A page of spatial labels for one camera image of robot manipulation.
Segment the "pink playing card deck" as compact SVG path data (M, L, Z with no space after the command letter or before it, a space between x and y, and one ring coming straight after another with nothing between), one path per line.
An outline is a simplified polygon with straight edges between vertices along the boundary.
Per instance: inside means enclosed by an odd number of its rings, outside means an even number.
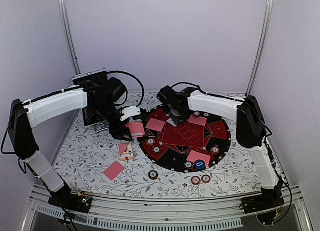
M130 130L130 134L133 138L141 138L145 133L144 124L142 122L128 122L125 125Z

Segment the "single pink playing card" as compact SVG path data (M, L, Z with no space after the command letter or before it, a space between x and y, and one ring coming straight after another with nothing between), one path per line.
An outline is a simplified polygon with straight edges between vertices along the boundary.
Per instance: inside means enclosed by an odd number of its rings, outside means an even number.
M146 128L149 129L149 130L152 130L152 131L162 132L162 130L164 129L165 125L166 125L165 121L158 120L158 119L155 119L155 118L151 118L148 121L148 123L146 125Z

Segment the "orange chip sector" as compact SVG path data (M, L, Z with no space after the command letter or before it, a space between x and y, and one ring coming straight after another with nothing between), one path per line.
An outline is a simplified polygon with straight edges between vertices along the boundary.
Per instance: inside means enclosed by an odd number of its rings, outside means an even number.
M146 144L148 146L153 146L155 144L155 140L153 138L149 138L147 141L146 141Z
M217 156L219 153L220 153L220 149L219 147L217 146L214 146L210 149L210 153L213 155L213 156Z

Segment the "pink card sector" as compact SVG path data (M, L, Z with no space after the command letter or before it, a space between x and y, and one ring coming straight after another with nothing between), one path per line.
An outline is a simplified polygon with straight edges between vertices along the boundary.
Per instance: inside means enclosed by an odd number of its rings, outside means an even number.
M205 165L208 167L210 164L211 156L192 150L187 157L187 161L195 163L198 160L204 161Z

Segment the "dark chip bottom sector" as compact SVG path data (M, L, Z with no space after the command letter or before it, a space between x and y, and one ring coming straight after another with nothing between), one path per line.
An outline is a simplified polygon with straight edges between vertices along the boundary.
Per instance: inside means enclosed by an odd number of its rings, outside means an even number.
M191 170L191 169L194 168L194 163L191 162L191 161L186 161L186 162L184 163L184 168L185 168L186 170Z

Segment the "blue small blind button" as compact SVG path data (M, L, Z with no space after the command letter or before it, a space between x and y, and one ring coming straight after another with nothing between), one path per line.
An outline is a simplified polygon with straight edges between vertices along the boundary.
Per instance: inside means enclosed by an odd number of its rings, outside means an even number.
M199 159L194 162L194 167L197 170L204 170L206 168L206 163L203 160Z

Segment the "dark brown chip stack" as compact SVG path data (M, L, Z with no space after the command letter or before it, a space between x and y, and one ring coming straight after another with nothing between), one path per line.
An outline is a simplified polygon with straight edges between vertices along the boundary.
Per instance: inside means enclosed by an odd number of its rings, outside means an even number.
M156 180L158 178L158 172L155 171L155 170L152 170L148 173L148 177L151 179L151 180Z

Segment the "orange chip stack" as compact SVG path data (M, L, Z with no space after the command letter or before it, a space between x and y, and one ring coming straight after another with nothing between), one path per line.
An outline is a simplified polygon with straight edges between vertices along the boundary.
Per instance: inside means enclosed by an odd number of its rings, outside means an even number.
M201 183L201 178L198 176L193 176L190 181L193 185L197 186Z

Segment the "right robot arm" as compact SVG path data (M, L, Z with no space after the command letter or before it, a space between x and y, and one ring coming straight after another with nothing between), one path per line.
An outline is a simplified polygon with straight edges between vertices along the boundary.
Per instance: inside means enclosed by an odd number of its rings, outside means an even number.
M273 133L265 124L254 96L236 99L204 92L200 86L189 83L180 92L167 85L159 91L157 99L169 108L176 125L185 123L195 112L233 120L236 123L236 140L250 153L261 181L261 194L243 198L239 208L246 214L257 213L258 221L264 226L273 226L288 214L284 211L282 188L289 185L276 170L276 159L268 142Z

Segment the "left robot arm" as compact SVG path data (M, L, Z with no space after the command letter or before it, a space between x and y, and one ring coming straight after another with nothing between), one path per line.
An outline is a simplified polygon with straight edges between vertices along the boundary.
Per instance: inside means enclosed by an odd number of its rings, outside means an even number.
M129 72L98 69L75 75L70 87L26 101L15 99L11 103L9 121L3 136L11 141L11 154L18 157L22 170L29 169L47 189L49 204L64 212L89 213L92 197L84 191L74 193L71 190L53 168L52 162L42 153L34 131L68 113L88 109L107 123L113 139L131 142L133 136L126 125L131 118L142 115L142 103L125 107L118 102L123 95L128 94L128 89L120 79L114 77L115 74L129 76L139 85L142 84Z

